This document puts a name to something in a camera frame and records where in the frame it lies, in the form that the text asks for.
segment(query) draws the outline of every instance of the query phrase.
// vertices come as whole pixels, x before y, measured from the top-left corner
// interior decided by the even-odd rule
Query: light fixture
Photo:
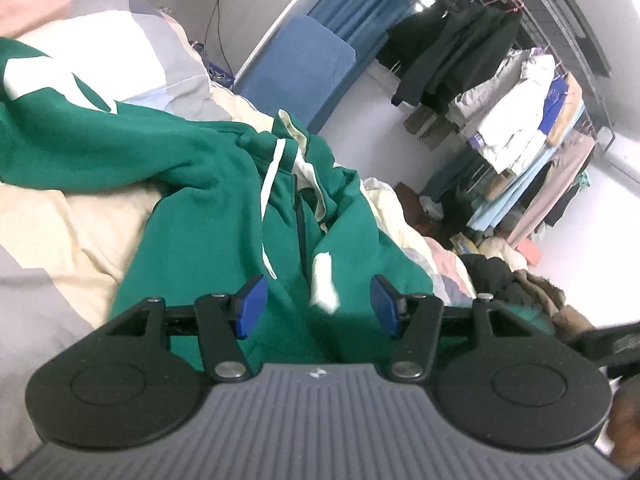
[[[431,7],[436,0],[418,0],[414,5],[415,12],[422,12],[424,9]]]
[[[425,8],[431,7],[435,2],[436,0],[420,0],[420,3]]]

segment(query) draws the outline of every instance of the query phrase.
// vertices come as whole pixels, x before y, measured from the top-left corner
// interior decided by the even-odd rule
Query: circular pad
[[[503,449],[543,452],[594,438],[611,402],[598,368],[552,337],[494,337],[436,378],[447,419]]]
[[[123,449],[170,433],[196,411],[200,374],[135,337],[84,341],[32,376],[29,415],[44,440],[84,449]]]

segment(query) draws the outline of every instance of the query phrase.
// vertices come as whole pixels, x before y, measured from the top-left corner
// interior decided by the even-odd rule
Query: brown object
[[[526,292],[528,292],[537,301],[540,302],[542,307],[545,309],[545,312],[549,316],[551,316],[552,319],[553,319],[554,316],[556,316],[559,313],[558,312],[558,307],[555,306],[554,302],[551,301],[551,298],[548,297],[546,292],[541,287],[535,285],[534,283],[531,283],[527,279],[527,271],[526,270],[523,270],[523,269],[522,270],[516,270],[513,273],[513,277],[516,279],[516,281],[522,286],[522,288]]]
[[[535,274],[531,274],[529,271],[527,271],[527,280],[544,290],[548,297],[551,298],[551,301],[554,302],[555,306],[558,307],[559,310],[562,310],[566,303],[566,297],[564,296],[563,290],[557,288],[553,283],[549,282],[549,280],[536,276]]]
[[[613,397],[607,436],[614,443],[610,460],[622,469],[640,465],[640,376],[622,383]]]
[[[487,200],[495,200],[500,193],[507,189],[507,186],[511,181],[513,181],[513,176],[511,176],[507,171],[497,174],[484,190],[484,197]]]
[[[564,341],[573,339],[582,332],[595,329],[591,321],[571,305],[562,307],[560,312],[551,317],[551,321],[556,327],[556,336]]]
[[[411,226],[415,227],[418,224],[418,221],[423,220],[424,210],[422,209],[422,205],[420,204],[420,198],[418,194],[411,189],[407,184],[401,182],[398,184],[394,191],[396,192],[396,196],[400,201],[400,205],[402,206],[402,211],[404,212],[404,220]]]
[[[558,118],[551,128],[551,131],[548,136],[546,136],[545,142],[549,146],[558,146],[560,144],[565,131],[573,123],[575,114],[580,108],[582,101],[582,88],[571,72],[568,73],[566,82],[569,85],[569,89],[566,92],[564,104],[560,109]]]

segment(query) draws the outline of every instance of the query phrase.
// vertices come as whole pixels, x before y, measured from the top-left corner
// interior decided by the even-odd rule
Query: white jacket
[[[533,159],[536,158],[536,155],[543,148],[545,141],[546,135],[540,130],[536,130],[529,139],[524,150],[522,150],[522,153],[518,156],[515,162],[509,166],[509,171],[514,175],[523,174],[524,170],[531,165]]]
[[[491,79],[458,95],[449,104],[447,119],[460,127],[460,135],[468,139],[476,133],[485,116],[519,81],[522,65],[530,54],[530,50],[510,50]]]
[[[484,141],[479,153],[497,173],[511,167],[520,155],[528,152],[527,147],[532,140],[530,150],[538,144],[534,138],[543,117],[545,98],[554,79],[555,68],[556,61],[551,54],[531,54],[522,65],[519,83],[500,99],[478,127]],[[529,158],[532,160],[532,156],[527,154],[526,159]],[[513,168],[515,174],[524,170],[522,165]]]

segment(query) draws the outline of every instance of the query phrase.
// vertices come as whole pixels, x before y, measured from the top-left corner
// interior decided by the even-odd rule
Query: hanging clothes
[[[507,242],[511,247],[516,247],[543,221],[558,199],[571,186],[594,146],[595,140],[591,136],[585,136],[575,130],[569,133],[552,159],[540,192],[529,204],[509,235]]]
[[[562,142],[562,136],[566,132],[570,123],[573,121],[575,113],[582,105],[582,87],[575,80],[574,75],[569,72],[566,76],[567,91],[562,109],[558,114],[558,118],[554,123],[548,136],[546,136],[546,143],[549,146],[559,146]]]
[[[580,107],[576,110],[574,118],[571,120],[568,129],[564,133],[565,136],[569,133],[571,128],[575,126],[575,123],[578,122],[578,119],[580,119],[583,112],[584,103],[580,102]],[[529,187],[529,184],[532,183],[540,170],[544,168],[545,164],[548,163],[549,160],[551,160],[556,149],[557,148],[553,146],[547,145],[540,150],[538,156],[524,171],[524,173],[516,177],[513,182],[510,182],[504,192],[494,200],[478,199],[475,201],[474,209],[476,212],[470,218],[466,226],[474,231],[485,231],[489,226],[496,227],[522,196],[527,187]]]
[[[542,121],[540,121],[540,126],[538,126],[538,130],[546,136],[548,136],[551,128],[558,120],[558,115],[564,105],[568,89],[569,85],[567,82],[559,76],[551,82],[549,92],[545,98]]]
[[[530,54],[530,50],[510,50],[491,79],[458,95],[449,104],[447,119],[460,127],[461,136],[473,136],[489,111],[516,86],[522,64]]]
[[[496,173],[509,168],[535,137],[555,68],[552,55],[531,54],[522,65],[519,83],[495,105],[470,139]],[[517,166],[513,173],[521,174],[522,169]]]
[[[579,191],[580,186],[575,184],[567,189],[560,197],[560,200],[556,202],[551,208],[551,211],[545,216],[544,223],[550,227],[554,227],[558,223],[558,220],[562,218],[566,208],[569,206],[569,202],[574,199]]]
[[[461,12],[447,13],[430,32],[416,30],[415,34],[427,38],[427,48],[406,70],[392,103],[423,102],[440,114],[446,113],[456,95],[494,76],[513,44],[521,19],[520,12],[471,4]]]
[[[533,199],[536,197],[542,185],[545,183],[546,174],[551,168],[551,161],[546,163],[544,167],[540,170],[540,172],[536,175],[536,177],[531,181],[531,184],[527,186],[527,189],[520,197],[520,205],[524,208],[529,207],[529,204],[533,202]]]
[[[386,32],[388,41],[377,55],[380,64],[389,70],[396,69],[396,75],[401,78],[442,33],[446,23],[442,17],[446,12],[447,7],[436,2],[390,28]]]
[[[538,126],[538,130],[533,134],[525,149],[522,150],[520,156],[510,166],[511,173],[520,175],[524,172],[545,145],[546,136],[556,122],[564,104],[567,89],[567,83],[561,77],[557,77],[551,82],[549,92],[546,94],[540,126]]]

